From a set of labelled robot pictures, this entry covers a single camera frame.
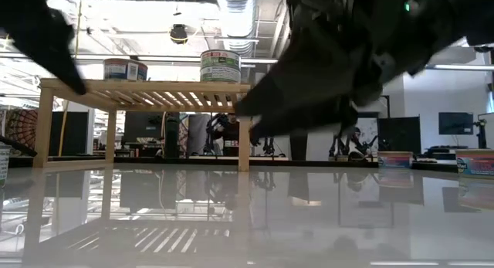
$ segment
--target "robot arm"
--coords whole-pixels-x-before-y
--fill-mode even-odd
[[[352,126],[356,107],[375,101],[396,76],[415,75],[462,37],[494,42],[485,25],[494,21],[492,1],[287,0],[290,44],[236,114],[262,116],[256,137]]]

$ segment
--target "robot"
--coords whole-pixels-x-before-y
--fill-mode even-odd
[[[420,72],[462,37],[470,46],[494,42],[492,1],[286,0],[290,44],[235,113],[261,116],[254,138],[353,126],[355,108],[376,100],[396,76]],[[0,0],[0,28],[19,51],[86,93],[67,48],[73,28],[46,0]]]

